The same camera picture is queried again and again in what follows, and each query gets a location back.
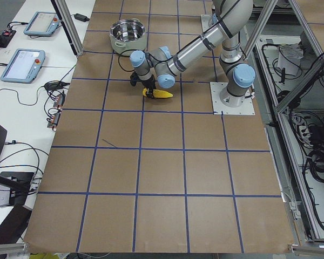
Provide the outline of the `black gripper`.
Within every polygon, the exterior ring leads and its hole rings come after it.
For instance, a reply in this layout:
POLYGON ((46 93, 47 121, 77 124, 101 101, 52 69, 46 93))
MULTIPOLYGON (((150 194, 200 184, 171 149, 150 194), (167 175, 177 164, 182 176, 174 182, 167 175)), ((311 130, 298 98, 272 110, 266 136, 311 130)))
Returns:
POLYGON ((154 98, 154 89, 156 89, 156 79, 154 74, 149 72, 145 75, 139 75, 139 79, 146 89, 150 89, 150 91, 145 92, 146 97, 150 99, 154 98))

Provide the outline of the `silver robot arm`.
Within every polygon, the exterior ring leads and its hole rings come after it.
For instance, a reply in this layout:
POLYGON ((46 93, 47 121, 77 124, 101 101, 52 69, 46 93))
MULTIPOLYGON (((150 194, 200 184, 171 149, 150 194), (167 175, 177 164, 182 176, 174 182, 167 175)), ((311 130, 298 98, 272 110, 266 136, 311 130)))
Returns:
POLYGON ((221 102, 229 107, 240 106, 255 79, 255 70, 242 61, 239 37, 240 30, 251 16, 253 2, 213 1, 213 5, 213 25, 176 54, 171 54, 167 46, 151 52, 133 51, 130 54, 134 68, 131 85, 141 82, 143 95, 147 98, 169 98, 171 94, 166 89, 174 86, 175 78, 221 45, 220 65, 228 78, 226 88, 220 93, 221 102))

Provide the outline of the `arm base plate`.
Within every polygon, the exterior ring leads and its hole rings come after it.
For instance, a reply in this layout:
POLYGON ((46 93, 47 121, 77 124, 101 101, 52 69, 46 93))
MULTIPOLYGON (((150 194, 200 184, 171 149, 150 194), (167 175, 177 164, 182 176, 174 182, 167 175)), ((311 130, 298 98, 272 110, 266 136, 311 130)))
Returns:
POLYGON ((227 92, 227 82, 210 82, 213 114, 216 115, 255 115, 249 89, 244 96, 235 97, 227 92))
POLYGON ((224 34, 224 30, 219 23, 221 21, 220 16, 218 17, 216 14, 201 15, 200 19, 203 35, 208 35, 210 33, 224 34))

